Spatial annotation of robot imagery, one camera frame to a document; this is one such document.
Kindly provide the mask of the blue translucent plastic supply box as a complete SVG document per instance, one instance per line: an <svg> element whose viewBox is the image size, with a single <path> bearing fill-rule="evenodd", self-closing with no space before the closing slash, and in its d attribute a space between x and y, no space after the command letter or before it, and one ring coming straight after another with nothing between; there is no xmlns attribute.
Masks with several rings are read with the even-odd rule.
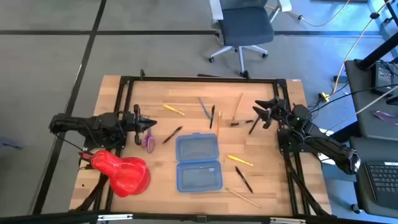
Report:
<svg viewBox="0 0 398 224"><path fill-rule="evenodd" d="M220 190L223 187L217 136L193 133L176 138L177 190L182 193Z"/></svg>

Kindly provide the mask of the purple ribbon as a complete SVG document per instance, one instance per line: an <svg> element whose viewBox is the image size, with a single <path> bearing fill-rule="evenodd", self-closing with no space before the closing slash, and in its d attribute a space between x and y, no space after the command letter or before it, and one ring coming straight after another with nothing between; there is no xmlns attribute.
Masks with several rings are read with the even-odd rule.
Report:
<svg viewBox="0 0 398 224"><path fill-rule="evenodd" d="M384 111L375 111L373 115L386 123L398 126L398 116L391 115Z"/></svg>

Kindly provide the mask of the yellow highlighter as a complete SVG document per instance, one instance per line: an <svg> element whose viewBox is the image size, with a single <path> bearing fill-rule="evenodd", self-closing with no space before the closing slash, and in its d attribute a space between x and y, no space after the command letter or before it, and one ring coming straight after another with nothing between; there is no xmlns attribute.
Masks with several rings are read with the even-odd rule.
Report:
<svg viewBox="0 0 398 224"><path fill-rule="evenodd" d="M164 108L166 108L166 109L168 109L170 111L173 111L173 112L178 113L178 114L180 114L182 116L185 116L185 114L183 112L181 112L181 111L179 111L179 110L177 110L177 109L175 109L175 108L173 108L173 107L171 107L169 105L163 105L163 106L164 106Z"/></svg>
<svg viewBox="0 0 398 224"><path fill-rule="evenodd" d="M245 161L245 160L243 160L243 159L240 159L240 158L238 158L238 157L234 157L234 156L232 156L232 155L230 155L230 154L227 155L227 158L228 158L228 159L231 159L231 160L234 160L234 161L236 161L236 162L240 162L240 163L242 163L242 164L246 164L246 165L251 166L251 167L254 166L253 163L250 163L250 162Z"/></svg>

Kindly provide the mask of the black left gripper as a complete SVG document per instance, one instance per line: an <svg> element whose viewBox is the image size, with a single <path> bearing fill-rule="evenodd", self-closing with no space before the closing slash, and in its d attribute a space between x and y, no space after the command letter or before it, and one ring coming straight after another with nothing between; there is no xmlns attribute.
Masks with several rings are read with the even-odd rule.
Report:
<svg viewBox="0 0 398 224"><path fill-rule="evenodd" d="M131 112L124 113L123 120L125 122L123 130L125 132L131 132L131 131L135 132L134 142L138 146L140 146L142 144L142 141L139 137L139 133L141 132L141 130L145 131L157 124L157 121L149 119L149 118L145 118L144 116L140 115L140 107L138 104L135 104L133 106L133 113L131 113Z"/></svg>

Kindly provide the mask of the black aluminium table frame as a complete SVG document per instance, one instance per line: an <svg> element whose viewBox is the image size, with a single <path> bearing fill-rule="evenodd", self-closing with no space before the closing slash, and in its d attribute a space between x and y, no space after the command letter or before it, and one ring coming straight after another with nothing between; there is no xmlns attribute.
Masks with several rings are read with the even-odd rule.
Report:
<svg viewBox="0 0 398 224"><path fill-rule="evenodd" d="M255 116L252 106L257 99L268 100L280 95L297 104L305 103L303 87L298 80L104 76L95 114L132 109L138 104L144 115L157 121L152 128L155 149L153 153L148 153L135 144L132 134L128 135L126 145L117 151L117 155L145 160L151 175L147 190L139 195L121 198L104 186L90 210L105 210L109 213L294 216L285 164L277 143L278 125L273 124L268 130L257 126L250 135L249 125L237 128L229 125L242 92L244 95L235 118L238 120ZM198 98L201 98L210 115L215 105L212 129ZM185 116L163 105L169 105ZM193 133L216 134L219 111L222 112L222 120L217 139L223 188L181 193L176 185L176 138ZM179 126L183 128L162 144ZM254 166L228 159L228 154ZM235 171L235 166L243 173L253 194ZM256 202L261 208L228 192L226 187Z"/></svg>

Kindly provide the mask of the black diagonal pole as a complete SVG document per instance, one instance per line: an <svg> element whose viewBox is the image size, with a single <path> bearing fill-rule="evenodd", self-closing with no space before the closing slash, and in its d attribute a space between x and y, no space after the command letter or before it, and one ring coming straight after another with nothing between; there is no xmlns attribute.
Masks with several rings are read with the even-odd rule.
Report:
<svg viewBox="0 0 398 224"><path fill-rule="evenodd" d="M398 39L397 40L389 39L385 41L363 60L357 60L356 66L360 70L367 70L368 68L372 67L381 57L383 57L385 54L387 54L397 45L398 45Z"/></svg>

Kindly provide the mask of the blue pen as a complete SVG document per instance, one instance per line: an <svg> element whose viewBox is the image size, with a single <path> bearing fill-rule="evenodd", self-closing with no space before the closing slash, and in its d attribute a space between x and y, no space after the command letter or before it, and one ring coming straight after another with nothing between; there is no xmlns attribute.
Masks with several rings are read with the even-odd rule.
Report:
<svg viewBox="0 0 398 224"><path fill-rule="evenodd" d="M206 117L207 117L208 119L211 119L211 116L210 116L209 112L207 111L207 109L206 109L206 107L205 107L203 101L201 100L201 98L198 98L198 100L199 100L199 102L200 102L200 104L201 104L201 107L203 108L203 111L204 111Z"/></svg>

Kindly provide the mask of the grey side desk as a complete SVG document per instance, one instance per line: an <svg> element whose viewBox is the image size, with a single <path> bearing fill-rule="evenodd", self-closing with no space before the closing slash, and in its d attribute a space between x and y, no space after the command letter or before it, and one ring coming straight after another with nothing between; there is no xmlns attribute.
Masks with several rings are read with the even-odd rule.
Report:
<svg viewBox="0 0 398 224"><path fill-rule="evenodd" d="M355 111L364 108L374 101L379 95L374 94L370 88L371 71L360 70L354 60L345 62L346 76L348 77L354 101ZM398 105L388 105L385 98L381 98L369 108L357 114L359 131L362 137L398 141L398 126L386 123L375 117L375 111L384 111L394 116L398 116Z"/></svg>

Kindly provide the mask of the dark laptop keyboard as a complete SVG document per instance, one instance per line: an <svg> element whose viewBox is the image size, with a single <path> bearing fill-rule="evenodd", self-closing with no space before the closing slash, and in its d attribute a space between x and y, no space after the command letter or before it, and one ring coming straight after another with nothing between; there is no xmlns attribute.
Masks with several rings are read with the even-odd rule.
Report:
<svg viewBox="0 0 398 224"><path fill-rule="evenodd" d="M364 162L354 186L360 210L398 218L398 161Z"/></svg>

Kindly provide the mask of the red plastic lamp shade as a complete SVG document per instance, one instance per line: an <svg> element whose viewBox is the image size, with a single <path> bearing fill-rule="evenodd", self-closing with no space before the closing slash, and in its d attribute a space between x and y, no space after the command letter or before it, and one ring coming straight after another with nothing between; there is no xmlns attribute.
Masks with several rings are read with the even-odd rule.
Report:
<svg viewBox="0 0 398 224"><path fill-rule="evenodd" d="M141 158L120 158L106 150L80 152L79 155L109 178L111 188L119 197L141 194L150 184L150 171Z"/></svg>

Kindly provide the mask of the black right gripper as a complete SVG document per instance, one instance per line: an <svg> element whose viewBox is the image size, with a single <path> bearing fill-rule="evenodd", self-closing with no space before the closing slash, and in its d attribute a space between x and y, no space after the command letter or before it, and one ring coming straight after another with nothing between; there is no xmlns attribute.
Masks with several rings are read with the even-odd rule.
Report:
<svg viewBox="0 0 398 224"><path fill-rule="evenodd" d="M256 100L255 103L260 107L253 106L261 120L264 120L263 128L269 129L273 120L282 124L287 124L287 117L290 111L287 109L287 102L284 99L274 98L269 101Z"/></svg>

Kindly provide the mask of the natural wood pencil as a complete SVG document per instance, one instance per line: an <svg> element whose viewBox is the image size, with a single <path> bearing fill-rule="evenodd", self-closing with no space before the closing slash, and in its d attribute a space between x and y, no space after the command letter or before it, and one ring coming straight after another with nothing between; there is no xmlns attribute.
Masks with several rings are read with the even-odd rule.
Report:
<svg viewBox="0 0 398 224"><path fill-rule="evenodd" d="M229 189L227 187L225 188L225 190L227 190L228 192L232 193L233 195L241 198L242 200L250 203L251 205L253 205L253 206L257 207L257 208L261 208L261 206L259 204L257 204L256 202L253 202L252 200L249 200L245 196L243 196L243 195L241 195L241 194L239 194L239 193L237 193L237 192L235 192L235 191L233 191L233 190L231 190L231 189Z"/></svg>
<svg viewBox="0 0 398 224"><path fill-rule="evenodd" d="M239 109L239 107L240 107L240 104L241 104L241 102L242 102L243 95L244 95L243 92L239 94L238 102L237 102L236 107L235 107L235 109L234 109L232 121L234 121L235 118L236 118L236 113L237 113L237 111L238 111L238 109Z"/></svg>

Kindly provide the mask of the white paper sheet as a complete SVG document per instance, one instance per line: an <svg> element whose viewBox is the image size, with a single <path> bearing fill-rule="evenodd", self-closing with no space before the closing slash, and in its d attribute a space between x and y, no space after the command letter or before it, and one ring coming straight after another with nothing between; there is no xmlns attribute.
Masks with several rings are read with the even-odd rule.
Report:
<svg viewBox="0 0 398 224"><path fill-rule="evenodd" d="M319 130L322 133L326 134L327 136L330 136L334 133L333 131L329 131L329 130L322 129L322 128L320 128ZM317 157L319 158L320 162L322 162L322 163L326 163L326 164L333 165L333 166L336 165L335 161L333 161L332 159L330 159L329 157L327 157L326 155L324 155L320 152L317 153Z"/></svg>

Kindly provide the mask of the purple scissors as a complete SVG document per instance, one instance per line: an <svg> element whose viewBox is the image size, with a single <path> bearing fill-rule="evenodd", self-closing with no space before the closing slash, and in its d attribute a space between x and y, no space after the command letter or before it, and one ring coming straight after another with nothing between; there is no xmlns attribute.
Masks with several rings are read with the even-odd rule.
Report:
<svg viewBox="0 0 398 224"><path fill-rule="evenodd" d="M153 151L155 149L155 139L152 136L151 129L147 130L147 134L145 135L144 139L142 140L142 147L148 153L153 153Z"/></svg>

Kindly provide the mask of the black power adapter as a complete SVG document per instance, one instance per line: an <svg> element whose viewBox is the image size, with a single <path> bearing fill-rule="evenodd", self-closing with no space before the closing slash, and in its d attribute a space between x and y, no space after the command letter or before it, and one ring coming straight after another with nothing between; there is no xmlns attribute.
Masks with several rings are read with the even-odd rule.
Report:
<svg viewBox="0 0 398 224"><path fill-rule="evenodd" d="M393 88L393 84L398 84L397 67L389 62L376 62L371 67L371 85L374 87L372 92L383 95Z"/></svg>

